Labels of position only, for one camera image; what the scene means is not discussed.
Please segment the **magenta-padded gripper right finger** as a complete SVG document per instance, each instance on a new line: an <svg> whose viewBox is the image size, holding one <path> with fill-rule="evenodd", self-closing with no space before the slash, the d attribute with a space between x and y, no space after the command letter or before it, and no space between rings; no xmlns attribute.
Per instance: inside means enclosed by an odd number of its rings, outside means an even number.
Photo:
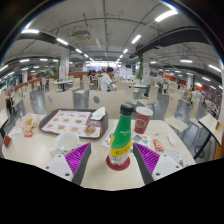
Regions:
<svg viewBox="0 0 224 224"><path fill-rule="evenodd" d="M182 166L169 155L159 155L138 143L133 144L133 153L145 184L152 183L182 169Z"/></svg>

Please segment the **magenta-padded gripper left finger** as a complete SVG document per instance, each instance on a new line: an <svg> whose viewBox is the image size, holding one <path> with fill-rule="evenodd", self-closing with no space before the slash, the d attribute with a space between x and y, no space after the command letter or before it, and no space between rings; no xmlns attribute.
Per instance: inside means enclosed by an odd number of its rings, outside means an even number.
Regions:
<svg viewBox="0 0 224 224"><path fill-rule="evenodd" d="M91 144L84 144L66 155L57 154L45 166L45 170L76 185L80 185L90 154Z"/></svg>

